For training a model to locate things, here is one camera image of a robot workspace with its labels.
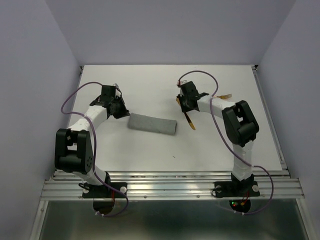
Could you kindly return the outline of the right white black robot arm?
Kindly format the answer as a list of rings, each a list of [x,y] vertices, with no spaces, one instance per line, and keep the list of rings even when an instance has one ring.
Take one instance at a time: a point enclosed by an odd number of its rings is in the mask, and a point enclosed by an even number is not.
[[[181,111],[189,125],[195,129],[188,116],[190,111],[209,113],[217,125],[216,118],[223,120],[228,140],[232,143],[233,169],[231,172],[230,189],[235,195],[242,195],[248,190],[248,183],[254,179],[252,171],[252,148],[260,130],[258,122],[249,106],[241,100],[232,102],[208,93],[199,93],[192,81],[178,83],[180,89],[176,97]]]

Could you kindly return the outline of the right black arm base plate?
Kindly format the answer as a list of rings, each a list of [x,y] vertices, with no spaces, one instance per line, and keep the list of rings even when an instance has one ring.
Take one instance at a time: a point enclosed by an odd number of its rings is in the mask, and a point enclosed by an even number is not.
[[[260,190],[256,181],[237,183],[235,181],[216,181],[211,195],[216,198],[259,197]]]

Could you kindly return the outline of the gold knife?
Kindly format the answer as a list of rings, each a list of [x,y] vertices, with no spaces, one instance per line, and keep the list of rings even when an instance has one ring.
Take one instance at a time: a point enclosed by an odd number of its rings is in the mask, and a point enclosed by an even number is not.
[[[176,98],[176,102],[178,103],[178,105],[179,105],[180,107],[182,106],[178,97]],[[186,118],[189,126],[195,131],[196,128],[195,128],[193,122],[191,121],[190,117],[188,116],[188,114],[187,114],[186,112],[184,112],[183,114],[184,114],[184,116],[185,116],[185,118]]]

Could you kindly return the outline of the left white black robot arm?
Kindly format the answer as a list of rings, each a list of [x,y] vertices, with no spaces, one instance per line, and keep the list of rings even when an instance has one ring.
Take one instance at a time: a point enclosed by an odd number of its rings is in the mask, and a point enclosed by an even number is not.
[[[70,115],[80,118],[68,128],[60,128],[55,135],[54,166],[57,170],[72,173],[85,183],[80,187],[100,197],[106,197],[114,190],[111,188],[110,175],[96,166],[96,130],[109,117],[121,119],[130,115],[125,106],[119,86],[101,86],[100,95],[88,106],[85,113],[71,111]]]

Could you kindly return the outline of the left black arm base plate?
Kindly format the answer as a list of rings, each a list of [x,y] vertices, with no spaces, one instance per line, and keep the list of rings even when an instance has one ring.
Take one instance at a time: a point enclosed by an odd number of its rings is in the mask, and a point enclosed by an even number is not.
[[[84,199],[111,199],[121,198],[124,199],[127,193],[116,192],[109,189],[105,185],[91,185],[87,182],[79,183],[78,186],[82,188],[82,197]]]

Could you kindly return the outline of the grey cloth napkin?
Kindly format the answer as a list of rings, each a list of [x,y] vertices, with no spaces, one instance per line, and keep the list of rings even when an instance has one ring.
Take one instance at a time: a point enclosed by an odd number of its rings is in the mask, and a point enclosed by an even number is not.
[[[132,113],[127,127],[131,130],[144,131],[173,136],[176,134],[178,122],[172,119],[151,117]]]

